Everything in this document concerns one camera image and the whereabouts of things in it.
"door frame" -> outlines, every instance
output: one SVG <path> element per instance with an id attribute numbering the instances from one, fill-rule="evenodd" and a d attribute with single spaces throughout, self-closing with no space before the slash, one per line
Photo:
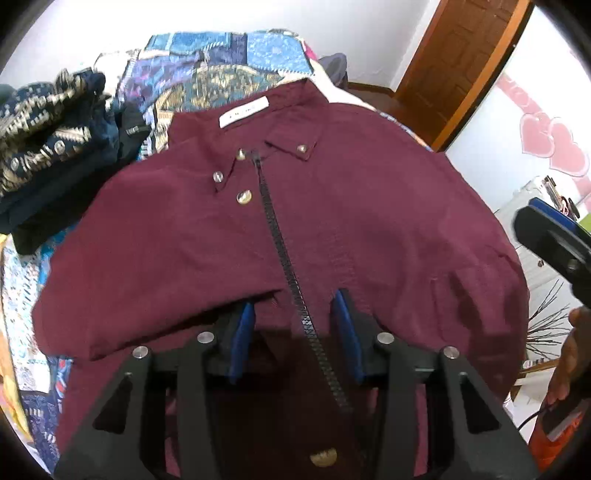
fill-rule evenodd
<path id="1" fill-rule="evenodd" d="M 449 0 L 440 1 L 435 14 L 433 15 L 433 19 L 419 44 L 417 52 L 408 66 L 408 69 L 402 78 L 402 82 L 400 82 L 400 87 L 396 89 L 396 92 L 394 93 L 394 98 L 401 99 L 405 91 L 409 88 L 411 77 L 423 58 L 429 41 L 441 20 L 441 16 L 443 15 L 448 2 Z M 456 109 L 455 113 L 431 145 L 434 151 L 442 151 L 448 148 L 492 88 L 497 77 L 501 74 L 501 71 L 513 53 L 513 50 L 530 19 L 534 7 L 535 5 L 531 0 L 518 0 L 515 11 L 507 23 L 507 28 L 503 32 L 501 39 L 486 62 L 482 72 L 472 85 L 472 88 L 468 91 L 466 97 L 462 100 L 460 106 Z"/>

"clothing tag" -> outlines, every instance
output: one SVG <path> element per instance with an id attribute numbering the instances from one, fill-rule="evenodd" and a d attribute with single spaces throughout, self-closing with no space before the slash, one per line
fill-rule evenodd
<path id="1" fill-rule="evenodd" d="M 267 97 L 261 97 L 253 100 L 250 103 L 247 103 L 246 105 L 237 106 L 232 110 L 228 110 L 220 117 L 220 128 L 227 127 L 231 123 L 242 120 L 253 113 L 260 112 L 268 106 L 269 100 L 267 100 Z"/>

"black cable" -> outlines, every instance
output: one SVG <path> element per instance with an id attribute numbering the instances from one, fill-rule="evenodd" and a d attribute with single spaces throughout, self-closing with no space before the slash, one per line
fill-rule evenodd
<path id="1" fill-rule="evenodd" d="M 542 407 L 541 409 L 539 409 L 537 412 L 532 413 L 532 415 L 530 415 L 529 417 L 527 417 L 523 423 L 521 425 L 519 425 L 519 427 L 517 427 L 517 430 L 521 430 L 523 427 L 525 427 L 525 425 L 527 425 L 527 423 L 536 418 L 540 413 L 544 413 L 546 410 L 548 410 L 550 408 L 550 405 L 545 405 L 544 407 Z"/>

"gold button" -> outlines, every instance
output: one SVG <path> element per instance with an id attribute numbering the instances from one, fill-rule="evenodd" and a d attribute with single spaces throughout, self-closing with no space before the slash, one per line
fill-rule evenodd
<path id="1" fill-rule="evenodd" d="M 246 205 L 252 200 L 252 192 L 250 190 L 244 190 L 236 196 L 236 200 L 240 205 Z"/>
<path id="2" fill-rule="evenodd" d="M 337 454 L 334 448 L 310 455 L 312 463 L 320 468 L 333 466 L 336 463 L 336 459 Z"/>

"metal rivet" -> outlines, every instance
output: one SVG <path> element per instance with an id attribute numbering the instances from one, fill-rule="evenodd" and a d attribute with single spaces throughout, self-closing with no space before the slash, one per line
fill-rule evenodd
<path id="1" fill-rule="evenodd" d="M 443 349 L 443 355 L 451 360 L 455 360 L 460 356 L 460 351 L 454 346 L 447 346 Z"/>
<path id="2" fill-rule="evenodd" d="M 384 345 L 390 345 L 394 341 L 394 335 L 388 332 L 381 332 L 378 334 L 378 342 Z"/>
<path id="3" fill-rule="evenodd" d="M 216 336 L 212 332 L 201 332 L 197 335 L 197 341 L 199 343 L 211 343 Z"/>
<path id="4" fill-rule="evenodd" d="M 149 352 L 148 347 L 143 346 L 143 345 L 137 346 L 134 348 L 133 356 L 136 358 L 143 358 L 146 355 L 148 355 L 148 352 Z"/>
<path id="5" fill-rule="evenodd" d="M 575 273 L 579 269 L 579 261 L 575 258 L 571 258 L 569 262 L 566 264 L 566 268 L 569 272 Z"/>

